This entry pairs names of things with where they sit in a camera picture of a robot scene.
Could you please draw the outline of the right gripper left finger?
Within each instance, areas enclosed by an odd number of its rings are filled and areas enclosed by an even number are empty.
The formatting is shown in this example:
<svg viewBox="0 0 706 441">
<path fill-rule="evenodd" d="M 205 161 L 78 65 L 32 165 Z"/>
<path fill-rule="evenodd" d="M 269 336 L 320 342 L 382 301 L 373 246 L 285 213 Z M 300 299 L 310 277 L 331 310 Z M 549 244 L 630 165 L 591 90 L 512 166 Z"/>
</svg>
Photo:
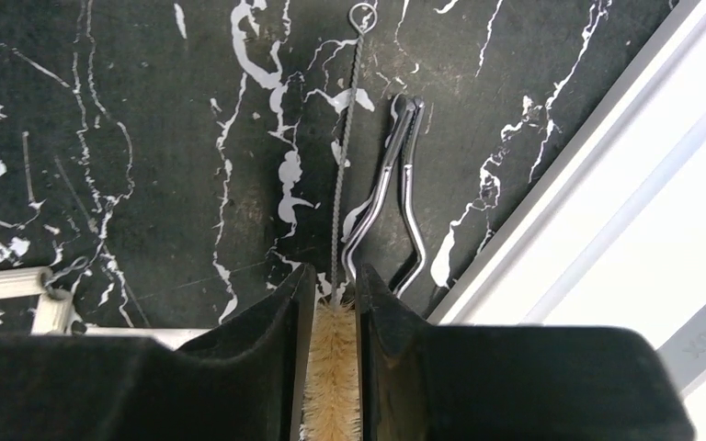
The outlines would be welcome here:
<svg viewBox="0 0 706 441">
<path fill-rule="evenodd" d="M 295 440 L 315 269 L 169 349 L 150 337 L 0 334 L 0 440 Z"/>
</svg>

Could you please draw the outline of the test tube brush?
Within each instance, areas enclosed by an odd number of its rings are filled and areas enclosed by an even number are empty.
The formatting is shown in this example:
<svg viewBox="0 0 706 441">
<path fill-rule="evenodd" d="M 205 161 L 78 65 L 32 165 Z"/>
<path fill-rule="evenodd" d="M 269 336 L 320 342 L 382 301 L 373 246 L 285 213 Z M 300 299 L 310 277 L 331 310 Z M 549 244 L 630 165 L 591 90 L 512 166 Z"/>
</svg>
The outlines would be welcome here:
<svg viewBox="0 0 706 441">
<path fill-rule="evenodd" d="M 303 424 L 308 440 L 360 439 L 355 311 L 351 302 L 343 301 L 343 293 L 339 290 L 340 214 L 364 39 L 376 25 L 377 19 L 376 7 L 366 2 L 354 4 L 347 13 L 348 23 L 355 30 L 357 38 L 333 193 L 331 262 L 328 272 L 331 293 L 327 299 L 319 300 L 315 307 L 308 358 L 309 378 L 302 401 Z"/>
</svg>

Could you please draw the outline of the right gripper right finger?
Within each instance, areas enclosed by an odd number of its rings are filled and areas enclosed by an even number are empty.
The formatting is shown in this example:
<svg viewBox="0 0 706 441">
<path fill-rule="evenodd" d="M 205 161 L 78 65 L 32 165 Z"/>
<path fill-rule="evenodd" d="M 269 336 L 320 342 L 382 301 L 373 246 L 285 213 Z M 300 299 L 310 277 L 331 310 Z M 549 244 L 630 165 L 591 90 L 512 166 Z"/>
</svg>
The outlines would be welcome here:
<svg viewBox="0 0 706 441">
<path fill-rule="evenodd" d="M 691 440 L 648 342 L 609 326 L 433 325 L 356 280 L 366 440 Z"/>
</svg>

